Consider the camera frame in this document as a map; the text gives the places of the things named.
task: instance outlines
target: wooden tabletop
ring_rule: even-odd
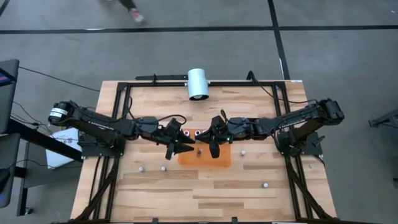
[[[111,116],[117,84],[103,82],[97,113]],[[307,99],[303,83],[286,81],[286,87],[289,100]],[[182,114],[188,120],[183,128],[202,130],[209,128],[220,109],[229,118],[276,116],[274,100],[259,87],[210,87],[209,92],[205,101],[189,101],[186,87],[133,87],[131,111],[135,117]],[[292,111],[304,106],[290,104]],[[152,218],[160,222],[221,222],[231,217],[240,221],[294,220],[285,162],[271,138],[231,144],[228,168],[182,166],[177,156],[165,160],[165,150],[165,146],[142,139],[127,142],[120,160],[112,222],[150,222]],[[323,165],[312,156],[302,156],[302,160],[309,191],[327,213],[335,216]],[[71,218],[88,205],[96,161],[93,157],[83,163]],[[162,166],[166,166],[166,172],[161,171]],[[146,171],[139,172],[140,167]],[[297,191],[305,216],[302,195]],[[101,205],[100,218],[104,217],[106,200]]]

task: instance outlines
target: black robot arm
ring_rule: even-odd
[[[153,116],[137,119],[114,119],[103,114],[95,113],[78,106],[73,101],[55,103],[49,116],[49,122],[56,126],[71,126],[93,136],[98,144],[105,147],[118,147],[124,144],[124,139],[136,140],[142,137],[156,144],[167,146],[166,159],[172,154],[192,151],[193,148],[185,145],[195,143],[194,140],[181,132],[181,123],[175,118],[166,125],[159,125]]]
[[[231,118],[227,119],[221,111],[225,121],[220,117],[211,120],[209,130],[196,136],[196,139],[210,145],[211,155],[217,158],[220,154],[219,144],[242,140],[264,140],[276,135],[275,143],[281,152],[291,152],[301,148],[307,136],[324,125],[337,125],[344,119],[336,101],[327,99],[308,105],[301,110],[278,116],[276,118]],[[287,132],[284,128],[295,124],[305,123],[299,128],[291,128]]]

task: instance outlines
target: gray floor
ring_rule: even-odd
[[[271,25],[263,0],[142,0],[137,5],[148,27]],[[275,8],[281,26],[398,24],[394,0],[278,0]],[[136,25],[117,1],[105,0],[11,0],[0,17],[0,29],[121,27]],[[326,135],[322,146],[338,216],[396,223],[398,189],[391,177],[397,171],[392,162],[398,156],[397,133],[386,127],[371,129],[368,120],[398,108],[398,31],[281,35],[291,78],[304,81],[309,98],[337,100],[346,115],[339,126],[320,131]],[[103,80],[181,74],[194,67],[206,69],[210,79],[240,79],[248,70],[261,79],[282,78],[272,31],[0,35],[0,49],[0,60],[18,58],[24,67],[97,89]],[[15,100],[33,117],[45,121],[54,102],[69,99],[95,106],[98,94],[20,70]],[[13,112],[23,116],[20,108]],[[36,212],[26,217],[15,217],[15,193],[0,217],[4,223],[65,221],[77,183],[32,189],[28,206]]]

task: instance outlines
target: monitor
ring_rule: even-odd
[[[15,82],[16,79],[12,75],[0,68],[0,86],[5,86]]]

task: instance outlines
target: orange mat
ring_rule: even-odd
[[[195,131],[199,130],[203,132],[205,130],[200,129],[184,129],[183,131],[189,131],[190,137],[195,139]],[[197,141],[195,144],[189,144],[194,147],[195,150],[191,152],[184,152],[178,155],[178,163],[182,166],[192,167],[229,167],[231,166],[231,145],[224,143],[220,145],[220,156],[217,159],[211,157],[209,145],[203,142]]]

